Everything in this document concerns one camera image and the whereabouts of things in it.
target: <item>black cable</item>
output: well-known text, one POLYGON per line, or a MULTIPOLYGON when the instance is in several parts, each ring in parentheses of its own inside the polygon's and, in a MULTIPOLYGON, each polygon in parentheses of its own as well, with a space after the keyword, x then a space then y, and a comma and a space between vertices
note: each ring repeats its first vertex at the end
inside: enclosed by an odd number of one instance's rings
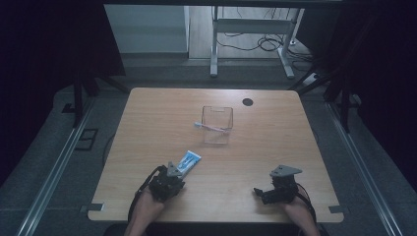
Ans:
POLYGON ((288 8, 287 17, 285 18, 285 20, 288 20, 288 16, 289 16, 290 11, 291 11, 291 8, 288 8))
POLYGON ((278 19, 281 17, 282 8, 279 8, 278 19))
POLYGON ((328 230, 325 228, 325 226, 323 224, 319 224, 321 229, 319 229, 320 231, 320 235, 321 236, 329 236, 328 234, 328 230))
POLYGON ((257 49, 258 47, 260 47, 260 46, 258 45, 258 46, 254 47, 254 48, 240 48, 240 47, 233 46, 233 45, 222 44, 222 43, 221 43, 221 42, 219 42, 219 41, 217 41, 217 43, 218 43, 218 44, 220 44, 221 46, 224 46, 224 47, 231 47, 231 48, 235 48, 235 49, 242 50, 242 51, 252 51, 252 50, 255 50, 255 49, 257 49))
POLYGON ((302 201, 303 201, 303 202, 307 205, 307 208, 308 208, 308 210, 310 211, 310 214, 312 215, 314 222, 315 222, 315 223, 317 223, 316 211, 315 211, 315 209, 313 208, 313 205, 312 205, 312 203, 311 203, 311 200, 310 200, 310 196, 309 196, 309 194, 307 193, 306 189, 304 189, 304 187, 303 187, 303 186, 301 186, 299 183, 297 183, 297 185, 298 185, 301 189, 303 189, 303 191, 304 191, 304 193, 306 194, 307 198, 304 198, 304 196, 303 196, 302 194, 298 193, 298 192, 296 193, 296 196, 297 196, 299 199, 301 199, 301 200, 302 200, 302 201))
POLYGON ((315 129, 313 129, 312 128, 312 131, 313 131, 313 134, 314 134, 314 136, 315 136, 315 138, 316 138, 316 143, 318 144, 319 143, 319 134, 316 132, 316 130, 315 129))
POLYGON ((214 13, 212 12, 214 7, 211 7, 211 21, 214 22, 214 13))
POLYGON ((115 135, 116 134, 114 134, 110 138, 108 138, 107 143, 104 146, 103 155, 102 155, 102 158, 101 158, 101 162, 102 162, 103 167, 105 165, 105 162, 107 161, 107 155, 105 153, 107 151, 108 146, 110 145, 110 142, 114 139, 115 135))
POLYGON ((295 69, 295 70, 297 70, 297 71, 300 71, 300 72, 308 72, 308 71, 309 71, 309 70, 302 70, 302 69, 298 68, 298 67, 295 65, 295 63, 297 63, 297 62, 310 63, 310 62, 307 62, 307 61, 292 61, 292 62, 291 62, 291 67, 292 67, 292 68, 294 68, 294 69, 295 69))
POLYGON ((271 19, 273 19, 273 17, 275 16, 275 12, 276 12, 276 8, 274 8, 274 9, 272 10, 272 14, 270 15, 270 18, 271 18, 271 19))
POLYGON ((268 12, 270 12, 270 11, 272 11, 272 13, 271 13, 271 19, 273 19, 273 15, 275 14, 275 10, 276 10, 276 8, 269 8, 269 9, 267 10, 267 12, 264 14, 264 19, 266 19, 266 18, 267 18, 267 14, 268 14, 268 12))
POLYGON ((288 54, 292 58, 301 59, 301 60, 306 61, 306 62, 313 62, 314 61, 313 56, 311 54, 308 54, 308 53, 293 52, 293 51, 291 51, 291 49, 288 48, 288 54))
POLYGON ((276 49, 279 47, 279 46, 282 46, 282 42, 281 41, 278 41, 277 39, 275 39, 275 38, 272 38, 272 37, 267 37, 267 35, 266 34, 264 34, 264 36, 263 37, 261 37, 259 40, 258 40, 258 45, 260 46, 260 48, 263 50, 263 51, 276 51, 276 49), (270 45, 272 45, 273 46, 273 48, 272 49, 266 49, 266 48, 264 48, 263 47, 263 44, 264 43, 269 43, 270 45))
POLYGON ((138 192, 143 191, 143 190, 144 190, 144 188, 146 188, 146 187, 147 187, 147 185, 149 184, 150 179, 153 177, 153 175, 155 175, 156 171, 159 171, 159 172, 160 172, 163 168, 164 168, 164 166, 163 166, 163 165, 159 165, 158 167, 156 167, 156 168, 152 171, 152 173, 148 176, 148 178, 145 180, 145 182, 141 185, 141 187, 139 187, 138 192))
POLYGON ((240 12, 239 12, 239 7, 236 7, 236 11, 237 11, 237 14, 239 14, 239 17, 240 17, 240 18, 243 18, 243 17, 242 17, 242 15, 240 15, 240 12))

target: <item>toothbrush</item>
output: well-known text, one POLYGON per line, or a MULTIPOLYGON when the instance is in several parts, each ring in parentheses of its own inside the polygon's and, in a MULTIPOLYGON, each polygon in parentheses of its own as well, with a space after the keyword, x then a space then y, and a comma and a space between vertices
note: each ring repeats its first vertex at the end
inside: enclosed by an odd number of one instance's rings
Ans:
POLYGON ((220 128, 216 128, 216 127, 213 127, 213 126, 204 125, 200 122, 194 122, 194 126, 197 127, 197 128, 204 127, 206 129, 209 129, 209 130, 223 132, 223 133, 227 133, 230 130, 230 129, 220 129, 220 128))

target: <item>gray carpet floor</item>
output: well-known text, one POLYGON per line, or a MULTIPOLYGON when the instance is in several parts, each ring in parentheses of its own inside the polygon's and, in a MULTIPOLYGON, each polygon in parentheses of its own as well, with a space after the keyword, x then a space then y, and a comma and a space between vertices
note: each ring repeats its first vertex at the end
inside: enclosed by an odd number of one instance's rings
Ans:
MULTIPOLYGON (((209 76, 208 64, 206 60, 148 60, 142 63, 145 66, 132 64, 126 67, 127 77, 114 79, 128 88, 287 89, 295 82, 285 78, 277 60, 222 60, 215 79, 209 76)), ((300 78, 304 72, 295 71, 295 74, 300 78)), ((96 141, 90 151, 74 150, 72 153, 34 235, 102 235, 113 223, 89 220, 85 207, 93 197, 128 94, 101 80, 97 83, 100 94, 93 98, 94 104, 86 124, 86 129, 98 130, 96 141)), ((325 224, 325 228, 329 235, 388 235, 334 125, 328 104, 322 98, 325 89, 326 85, 301 96, 331 182, 345 212, 341 223, 325 224)), ((1 235, 16 235, 65 145, 72 131, 74 115, 61 111, 66 103, 72 102, 71 87, 56 93, 49 117, 18 167, 0 189, 1 235)), ((349 113, 349 127, 350 135, 387 200, 402 234, 417 235, 415 191, 362 124, 354 108, 349 113)))

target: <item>clear plastic container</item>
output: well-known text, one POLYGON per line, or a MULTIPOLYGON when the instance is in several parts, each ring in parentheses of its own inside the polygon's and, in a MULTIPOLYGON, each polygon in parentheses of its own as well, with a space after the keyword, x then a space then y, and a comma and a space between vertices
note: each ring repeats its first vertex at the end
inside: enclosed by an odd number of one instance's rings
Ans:
POLYGON ((227 144, 233 128, 233 108, 204 106, 202 124, 207 144, 227 144))

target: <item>metal frame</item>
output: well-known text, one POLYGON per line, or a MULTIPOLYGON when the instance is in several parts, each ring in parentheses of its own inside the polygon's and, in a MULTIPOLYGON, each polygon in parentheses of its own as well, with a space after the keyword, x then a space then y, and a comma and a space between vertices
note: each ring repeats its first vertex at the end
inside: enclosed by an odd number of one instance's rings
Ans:
POLYGON ((256 19, 219 19, 218 6, 214 7, 214 16, 212 20, 212 46, 209 73, 211 77, 217 77, 217 34, 220 32, 234 33, 273 33, 285 34, 282 48, 278 48, 277 53, 284 67, 288 79, 294 79, 294 72, 288 63, 286 54, 290 45, 292 35, 297 26, 300 9, 296 12, 290 21, 288 20, 256 20, 256 19))
POLYGON ((375 180, 372 177, 372 174, 369 171, 361 153, 359 152, 350 135, 345 131, 340 122, 338 122, 339 114, 337 112, 337 108, 334 104, 331 103, 327 103, 327 107, 332 116, 334 126, 337 132, 340 134, 344 144, 346 145, 346 149, 349 152, 351 160, 362 179, 362 183, 364 184, 372 203, 374 204, 375 210, 380 216, 381 222, 386 228, 387 234, 389 236, 402 235, 395 216, 390 209, 387 200, 384 198, 383 194, 375 183, 375 180))
POLYGON ((70 160, 71 154, 73 153, 83 128, 89 119, 93 103, 93 98, 88 100, 85 109, 85 115, 81 119, 80 124, 71 132, 71 135, 68 138, 67 143, 64 145, 61 153, 59 154, 54 166, 51 169, 51 172, 49 173, 45 182, 43 182, 42 187, 40 188, 36 198, 31 204, 25 219, 19 227, 17 235, 33 235, 34 230, 36 229, 37 224, 40 222, 40 219, 42 218, 43 213, 49 204, 49 200, 51 199, 55 188, 58 185, 62 174, 64 173, 65 167, 70 160))

